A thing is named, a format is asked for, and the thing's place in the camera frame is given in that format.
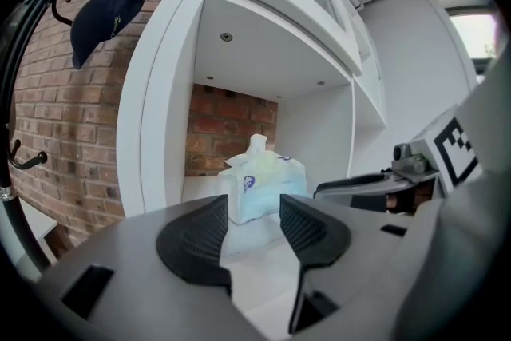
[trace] baseball cap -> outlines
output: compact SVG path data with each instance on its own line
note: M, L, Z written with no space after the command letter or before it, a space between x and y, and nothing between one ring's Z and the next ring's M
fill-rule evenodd
M89 0L71 25L73 65L80 69L96 46L133 20L144 0Z

